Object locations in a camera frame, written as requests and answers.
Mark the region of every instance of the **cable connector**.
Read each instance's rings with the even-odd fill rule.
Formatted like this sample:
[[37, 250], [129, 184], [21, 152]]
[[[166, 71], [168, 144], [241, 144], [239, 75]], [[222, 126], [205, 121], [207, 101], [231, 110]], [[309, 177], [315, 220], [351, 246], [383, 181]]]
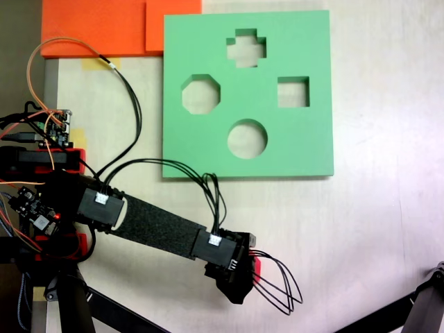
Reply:
[[214, 246], [219, 246], [221, 244], [222, 237], [216, 236], [215, 234], [210, 235], [210, 239], [208, 239], [208, 243]]
[[106, 205], [109, 198], [110, 198], [110, 196], [107, 196], [106, 194], [102, 194], [102, 193], [97, 192], [95, 201], [97, 203], [101, 203], [102, 205]]

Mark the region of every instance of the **black cable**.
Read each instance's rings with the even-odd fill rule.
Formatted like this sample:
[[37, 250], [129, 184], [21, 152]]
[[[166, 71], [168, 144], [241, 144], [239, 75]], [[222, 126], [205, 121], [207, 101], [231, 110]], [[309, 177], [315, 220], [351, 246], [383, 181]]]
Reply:
[[32, 102], [32, 101], [27, 101], [26, 103], [25, 103], [25, 112], [24, 113], [28, 113], [29, 111], [28, 111], [28, 106], [30, 106], [30, 105], [32, 105], [33, 106], [33, 108], [34, 108], [34, 110], [41, 110], [42, 108], [40, 107], [40, 106], [36, 106], [36, 104], [34, 103], [34, 102]]
[[[219, 191], [219, 182], [217, 179], [217, 176], [215, 174], [209, 174], [204, 173], [202, 176], [200, 176], [194, 169], [192, 169], [190, 166], [186, 165], [185, 163], [174, 161], [174, 160], [163, 160], [158, 158], [142, 158], [138, 160], [131, 160], [128, 162], [125, 162], [118, 167], [116, 167], [113, 171], [110, 172], [110, 174], [106, 177], [106, 179], [103, 182], [103, 186], [107, 187], [110, 186], [110, 182], [112, 181], [113, 177], [115, 177], [118, 172], [120, 172], [122, 169], [130, 166], [131, 164], [136, 163], [151, 163], [151, 164], [161, 164], [168, 167], [173, 167], [181, 172], [183, 172], [185, 175], [187, 175], [190, 179], [192, 179], [196, 184], [198, 184], [202, 190], [204, 191], [205, 198], [207, 199], [207, 202], [210, 206], [210, 209], [214, 216], [214, 223], [212, 228], [213, 234], [219, 234], [219, 199], [221, 198], [221, 193]], [[210, 189], [209, 181], [213, 182], [214, 185], [214, 194], [212, 193], [212, 190]], [[226, 212], [226, 205], [225, 201], [223, 201], [223, 205], [225, 208], [225, 216], [227, 214]]]
[[272, 304], [276, 309], [278, 309], [279, 311], [281, 311], [283, 314], [286, 314], [287, 316], [290, 316], [291, 312], [289, 311], [288, 313], [285, 312], [284, 310], [282, 310], [280, 307], [278, 307], [270, 298], [268, 298], [264, 293], [262, 293], [259, 288], [257, 288], [256, 285], [253, 285], [253, 287], [267, 300], [270, 302], [270, 304]]
[[[259, 290], [259, 288], [254, 285], [254, 287], [256, 288], [256, 290], [265, 298], [267, 299], [267, 301], [269, 301], [274, 307], [276, 307], [277, 309], [279, 309], [282, 313], [286, 314], [287, 316], [289, 316], [291, 314], [291, 312], [294, 311], [294, 301], [296, 301], [299, 304], [302, 304], [304, 302], [303, 298], [302, 298], [302, 294], [300, 292], [300, 288], [298, 286], [298, 283], [296, 282], [296, 279], [294, 278], [293, 274], [291, 273], [291, 271], [288, 269], [288, 267], [283, 264], [280, 260], [270, 256], [268, 253], [265, 253], [264, 251], [260, 251], [260, 250], [255, 250], [255, 249], [251, 249], [250, 250], [250, 255], [254, 256], [254, 257], [264, 257], [267, 259], [271, 259], [272, 261], [275, 262], [275, 264], [277, 265], [277, 267], [279, 268], [281, 274], [282, 274], [282, 279], [284, 280], [284, 285], [285, 285], [285, 291], [282, 290], [281, 288], [275, 286], [273, 283], [269, 282], [268, 280], [264, 279], [262, 276], [260, 276], [259, 274], [256, 274], [256, 272], [252, 271], [253, 273], [253, 281], [259, 286], [261, 287], [265, 293], [267, 293], [268, 295], [270, 295], [272, 298], [274, 298], [279, 304], [281, 304], [284, 309], [282, 307], [280, 307], [278, 304], [276, 304], [275, 302], [273, 302], [269, 297], [267, 297], [265, 295], [265, 293], [263, 293], [261, 290]], [[296, 286], [296, 289], [298, 290], [298, 294], [300, 299], [294, 298], [293, 297], [293, 292], [291, 290], [291, 285], [290, 285], [290, 281], [289, 278], [287, 276], [287, 272], [288, 274], [291, 276], [291, 279], [293, 280], [293, 283]], [[259, 279], [261, 279], [263, 282], [267, 283], [269, 286], [273, 287], [274, 289], [278, 290], [280, 293], [284, 294], [287, 298], [287, 304], [285, 305], [281, 300], [278, 300], [272, 293], [270, 293], [268, 291], [268, 289], [266, 289], [262, 284], [259, 283], [259, 281], [255, 278], [258, 277]]]
[[[263, 255], [256, 254], [256, 257], [263, 257]], [[270, 255], [268, 255], [268, 258], [275, 261], [274, 258], [272, 258]], [[283, 290], [277, 288], [274, 284], [268, 282], [267, 280], [265, 280], [265, 279], [263, 279], [263, 280], [265, 283], [280, 290], [287, 297], [288, 309], [290, 312], [293, 312], [294, 311], [293, 294], [291, 292], [291, 286], [290, 286], [289, 279], [288, 279], [287, 275], [285, 274], [285, 271], [283, 270], [283, 268], [278, 263], [276, 263], [276, 264], [282, 274], [282, 278], [284, 279], [285, 292]]]
[[[69, 153], [69, 151], [58, 144], [58, 142], [54, 141], [49, 135], [47, 135], [41, 128], [38, 128], [37, 125], [35, 125], [32, 121], [24, 121], [25, 123], [27, 123], [37, 134], [39, 134], [40, 136], [42, 136], [43, 138], [45, 138], [46, 140], [48, 140], [49, 142], [51, 142], [53, 145], [57, 146], [57, 148], [61, 149], [63, 152], [65, 153]], [[88, 168], [88, 170], [91, 171], [93, 177], [99, 181], [101, 183], [101, 180], [99, 178], [99, 175], [97, 174], [97, 172], [95, 172], [93, 170], [92, 167], [90, 167], [84, 160], [82, 160], [80, 157], [76, 157], [76, 159], [83, 164], [85, 167]]]
[[128, 94], [130, 95], [131, 103], [133, 104], [135, 118], [136, 118], [136, 135], [134, 141], [126, 148], [122, 153], [120, 153], [115, 159], [113, 159], [111, 162], [109, 162], [107, 165], [105, 165], [102, 169], [99, 170], [97, 173], [98, 176], [100, 176], [107, 168], [109, 168], [111, 165], [113, 165], [115, 162], [119, 161], [123, 156], [125, 156], [137, 143], [140, 137], [140, 133], [142, 132], [142, 109], [140, 107], [139, 99], [137, 98], [136, 94], [134, 93], [133, 88], [128, 83], [128, 81], [125, 79], [125, 77], [114, 68], [117, 75], [120, 77], [120, 79], [123, 81], [123, 84], [125, 85], [126, 90], [128, 91]]
[[294, 298], [294, 300], [295, 300], [296, 302], [298, 302], [299, 304], [303, 304], [303, 302], [304, 302], [304, 298], [302, 297], [302, 293], [300, 292], [299, 285], [298, 285], [298, 283], [296, 282], [296, 279], [294, 278], [293, 273], [289, 270], [289, 268], [288, 268], [283, 262], [281, 262], [280, 260], [278, 260], [278, 259], [276, 259], [276, 258], [274, 258], [274, 257], [271, 257], [268, 253], [265, 253], [264, 251], [260, 251], [260, 250], [252, 249], [252, 250], [250, 250], [250, 252], [251, 252], [251, 253], [259, 253], [262, 257], [267, 257], [267, 258], [269, 258], [269, 259], [272, 259], [276, 264], [283, 266], [284, 269], [285, 269], [285, 270], [289, 273], [289, 275], [291, 276], [291, 279], [293, 280], [293, 283], [295, 284], [296, 289], [298, 290], [298, 294], [299, 294], [300, 300], [297, 300], [297, 299], [295, 299], [295, 298]]

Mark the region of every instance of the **circular hole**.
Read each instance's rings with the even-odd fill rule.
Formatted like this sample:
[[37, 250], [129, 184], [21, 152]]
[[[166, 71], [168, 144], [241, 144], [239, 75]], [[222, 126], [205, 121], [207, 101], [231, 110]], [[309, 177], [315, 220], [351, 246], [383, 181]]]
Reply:
[[255, 120], [238, 121], [228, 134], [228, 148], [234, 156], [249, 160], [264, 152], [268, 136], [265, 128]]

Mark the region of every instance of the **yellow tape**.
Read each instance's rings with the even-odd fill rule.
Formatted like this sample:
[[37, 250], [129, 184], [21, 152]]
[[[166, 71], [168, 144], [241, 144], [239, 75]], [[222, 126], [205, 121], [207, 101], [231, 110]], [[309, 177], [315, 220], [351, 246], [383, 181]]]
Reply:
[[34, 302], [46, 302], [46, 298], [44, 297], [44, 287], [34, 287], [33, 295]]
[[[116, 65], [117, 69], [121, 68], [120, 58], [108, 58], [108, 60]], [[103, 71], [111, 68], [100, 58], [85, 58], [82, 59], [82, 69], [84, 71]]]
[[85, 131], [82, 128], [71, 129], [69, 133], [69, 139], [74, 143], [74, 148], [85, 149], [87, 148], [87, 140]]

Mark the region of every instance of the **orange foam pad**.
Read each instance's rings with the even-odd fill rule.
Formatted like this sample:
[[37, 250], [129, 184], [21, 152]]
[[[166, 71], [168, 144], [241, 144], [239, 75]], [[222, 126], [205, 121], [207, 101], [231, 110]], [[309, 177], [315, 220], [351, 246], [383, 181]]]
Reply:
[[[201, 0], [43, 0], [42, 41], [78, 38], [107, 57], [159, 56], [164, 15], [200, 14]], [[42, 47], [45, 58], [84, 58], [93, 53], [72, 42]]]
[[146, 0], [146, 54], [161, 56], [164, 53], [165, 15], [201, 13], [201, 0]]

